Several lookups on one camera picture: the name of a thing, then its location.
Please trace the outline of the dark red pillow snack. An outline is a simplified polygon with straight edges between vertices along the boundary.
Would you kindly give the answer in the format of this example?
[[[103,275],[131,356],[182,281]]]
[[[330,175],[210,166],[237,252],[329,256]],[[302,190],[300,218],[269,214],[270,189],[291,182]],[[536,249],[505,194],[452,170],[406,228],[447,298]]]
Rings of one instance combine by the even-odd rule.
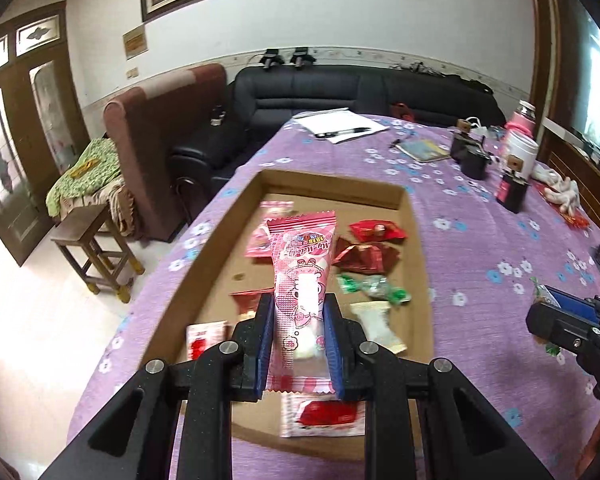
[[[343,272],[387,275],[400,261],[400,252],[381,242],[352,243],[339,237],[332,265]]]

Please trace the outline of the white knit gloves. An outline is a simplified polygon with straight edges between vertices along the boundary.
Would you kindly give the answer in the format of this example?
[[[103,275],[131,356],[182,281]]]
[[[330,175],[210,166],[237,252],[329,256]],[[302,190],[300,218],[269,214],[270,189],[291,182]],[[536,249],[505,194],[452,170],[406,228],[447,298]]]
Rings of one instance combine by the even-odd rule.
[[[557,171],[537,162],[532,170],[533,180],[540,182],[544,198],[558,207],[562,214],[574,217],[580,208],[578,184],[570,177],[563,178]]]

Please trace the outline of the purple floral tablecloth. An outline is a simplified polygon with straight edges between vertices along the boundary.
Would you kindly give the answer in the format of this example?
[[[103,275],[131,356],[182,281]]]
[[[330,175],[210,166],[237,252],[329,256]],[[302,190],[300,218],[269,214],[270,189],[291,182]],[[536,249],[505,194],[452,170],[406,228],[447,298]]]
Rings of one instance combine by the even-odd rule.
[[[74,411],[77,434],[136,371],[178,286],[193,276],[204,242],[260,171],[304,170],[377,180],[404,188],[426,258],[434,351],[453,361],[558,479],[571,479],[600,418],[591,376],[568,352],[548,353],[528,333],[535,283],[577,297],[600,295],[588,252],[600,229],[571,229],[530,190],[519,214],[495,199],[500,176],[478,182],[452,160],[420,164],[396,139],[449,145],[448,130],[389,117],[381,132],[341,144],[317,141],[295,122],[241,166],[148,278],[118,327]]]

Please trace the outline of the red rectangular snack bar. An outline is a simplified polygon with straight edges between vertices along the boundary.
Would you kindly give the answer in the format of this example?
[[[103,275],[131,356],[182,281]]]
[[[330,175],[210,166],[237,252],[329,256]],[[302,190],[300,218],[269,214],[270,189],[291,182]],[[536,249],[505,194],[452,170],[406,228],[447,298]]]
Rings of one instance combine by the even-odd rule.
[[[247,321],[254,318],[263,295],[272,294],[272,287],[233,292],[232,298],[237,306],[238,320]]]

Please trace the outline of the long pink snack packet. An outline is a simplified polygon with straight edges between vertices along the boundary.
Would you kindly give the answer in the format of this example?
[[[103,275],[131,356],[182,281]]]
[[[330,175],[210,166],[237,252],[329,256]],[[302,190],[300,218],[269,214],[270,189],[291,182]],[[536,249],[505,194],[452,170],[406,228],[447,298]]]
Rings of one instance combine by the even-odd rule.
[[[325,356],[323,304],[336,226],[333,211],[268,222],[275,304],[266,381],[270,391],[332,392]]]

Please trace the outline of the white red sachet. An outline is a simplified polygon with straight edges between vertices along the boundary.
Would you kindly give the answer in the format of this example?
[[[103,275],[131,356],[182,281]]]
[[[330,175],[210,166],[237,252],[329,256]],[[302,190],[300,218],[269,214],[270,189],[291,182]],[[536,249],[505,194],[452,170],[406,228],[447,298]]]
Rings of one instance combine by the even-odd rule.
[[[227,322],[192,324],[186,327],[186,358],[198,360],[206,350],[220,344],[226,338]]]

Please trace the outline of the red patterned bag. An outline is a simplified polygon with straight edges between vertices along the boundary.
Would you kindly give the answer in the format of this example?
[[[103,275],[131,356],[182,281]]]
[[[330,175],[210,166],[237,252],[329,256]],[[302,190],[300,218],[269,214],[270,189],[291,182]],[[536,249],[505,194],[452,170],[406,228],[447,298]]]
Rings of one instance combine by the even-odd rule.
[[[566,222],[566,225],[569,226],[570,229],[587,230],[591,226],[591,221],[588,220],[588,216],[582,211],[582,209],[577,209],[574,214],[570,216],[567,211],[562,212],[558,204],[554,204],[548,200],[548,198],[545,196],[545,186],[543,183],[533,181],[533,186],[543,197],[543,200],[545,200],[554,209],[554,211],[560,215],[560,218]]]

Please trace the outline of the white red snack packet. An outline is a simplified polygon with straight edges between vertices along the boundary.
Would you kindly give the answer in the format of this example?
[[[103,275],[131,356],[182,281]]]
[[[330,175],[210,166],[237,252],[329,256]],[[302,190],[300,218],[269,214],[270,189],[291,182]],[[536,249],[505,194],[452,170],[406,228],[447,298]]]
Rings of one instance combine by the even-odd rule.
[[[282,438],[362,437],[364,432],[365,405],[362,402],[344,402],[331,394],[282,395]]]

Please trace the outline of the small wall plaque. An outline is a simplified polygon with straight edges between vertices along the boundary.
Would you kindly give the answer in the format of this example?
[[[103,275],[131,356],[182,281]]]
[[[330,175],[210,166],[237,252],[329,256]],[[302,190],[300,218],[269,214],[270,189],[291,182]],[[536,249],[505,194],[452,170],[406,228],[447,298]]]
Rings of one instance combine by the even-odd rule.
[[[148,51],[145,25],[140,25],[122,36],[124,54],[127,60]]]

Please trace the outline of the green candy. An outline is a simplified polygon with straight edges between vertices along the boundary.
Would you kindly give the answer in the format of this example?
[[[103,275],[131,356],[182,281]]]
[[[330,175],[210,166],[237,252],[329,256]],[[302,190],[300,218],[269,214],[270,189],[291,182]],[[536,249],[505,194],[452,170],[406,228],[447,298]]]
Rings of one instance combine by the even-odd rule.
[[[408,304],[412,295],[404,288],[393,286],[383,275],[366,275],[362,278],[354,278],[348,274],[338,274],[337,282],[345,294],[362,292],[371,300],[387,301],[393,306]]]

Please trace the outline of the cardboard tray box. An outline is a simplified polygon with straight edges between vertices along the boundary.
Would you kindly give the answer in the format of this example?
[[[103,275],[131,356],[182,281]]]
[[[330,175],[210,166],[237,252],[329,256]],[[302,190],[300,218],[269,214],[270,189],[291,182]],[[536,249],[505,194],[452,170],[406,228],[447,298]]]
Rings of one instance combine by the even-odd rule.
[[[239,301],[236,292],[274,288],[276,299],[286,304],[277,307],[270,372],[283,378],[280,386],[265,391],[262,401],[234,408],[233,430],[236,437],[248,442],[305,456],[337,462],[362,460],[361,437],[284,438],[284,391],[294,378],[311,387],[318,378],[329,375],[323,349],[305,356],[293,366],[283,363],[285,352],[295,352],[320,338],[306,338],[306,332],[322,328],[317,310],[297,300],[296,284],[289,282],[275,288],[276,278],[298,273],[315,274],[320,267],[314,252],[302,252],[298,262],[286,272],[277,259],[253,259],[245,255],[248,240],[261,222],[260,203],[267,200],[290,200],[294,212],[305,216],[331,211],[336,217],[335,231],[329,235],[329,253],[336,256],[339,247],[354,236],[350,224],[361,220],[387,220],[404,229],[406,239],[396,245],[396,264],[388,274],[391,284],[406,289],[411,301],[388,313],[388,324],[406,345],[402,356],[417,362],[429,362],[434,353],[428,276],[414,210],[402,186],[371,180],[309,174],[308,172],[265,169],[258,172],[239,192],[234,203],[204,236],[199,254],[185,273],[173,299],[151,337],[143,359],[162,359],[169,364],[184,359],[185,330],[195,323],[225,321],[236,325]]]

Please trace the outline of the white cream snack packet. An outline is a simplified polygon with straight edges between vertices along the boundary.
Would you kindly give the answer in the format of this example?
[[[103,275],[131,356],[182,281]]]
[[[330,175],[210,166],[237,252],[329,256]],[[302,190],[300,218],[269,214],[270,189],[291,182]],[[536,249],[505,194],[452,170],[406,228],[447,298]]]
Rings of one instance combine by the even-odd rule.
[[[388,301],[366,301],[350,304],[351,312],[358,318],[368,340],[376,342],[394,354],[407,350],[407,345],[393,333],[389,326],[391,304]]]

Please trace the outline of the black leather sofa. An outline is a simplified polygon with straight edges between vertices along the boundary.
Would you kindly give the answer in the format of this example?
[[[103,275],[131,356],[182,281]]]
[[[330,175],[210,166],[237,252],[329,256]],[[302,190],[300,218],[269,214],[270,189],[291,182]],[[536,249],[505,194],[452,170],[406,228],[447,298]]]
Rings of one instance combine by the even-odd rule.
[[[341,107],[427,126],[449,127],[468,117],[485,126],[505,124],[492,89],[456,75],[352,65],[247,67],[213,99],[201,124],[168,149],[186,219],[193,220],[292,116]]]

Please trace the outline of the green floral blanket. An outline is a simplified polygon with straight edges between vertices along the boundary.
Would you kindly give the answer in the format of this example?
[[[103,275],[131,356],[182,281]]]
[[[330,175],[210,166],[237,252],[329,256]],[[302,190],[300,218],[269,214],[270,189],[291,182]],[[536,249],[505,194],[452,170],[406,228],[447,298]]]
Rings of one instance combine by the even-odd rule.
[[[94,194],[121,176],[116,144],[109,138],[93,139],[78,160],[52,185],[45,199],[47,213],[60,215],[62,200]]]

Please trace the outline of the red character snack packet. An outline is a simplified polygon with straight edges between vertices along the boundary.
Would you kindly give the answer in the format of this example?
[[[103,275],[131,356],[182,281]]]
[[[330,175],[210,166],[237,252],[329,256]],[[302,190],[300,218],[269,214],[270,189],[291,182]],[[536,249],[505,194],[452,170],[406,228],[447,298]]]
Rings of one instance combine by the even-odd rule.
[[[351,223],[349,230],[360,243],[402,243],[407,238],[404,229],[388,220],[360,220]]]

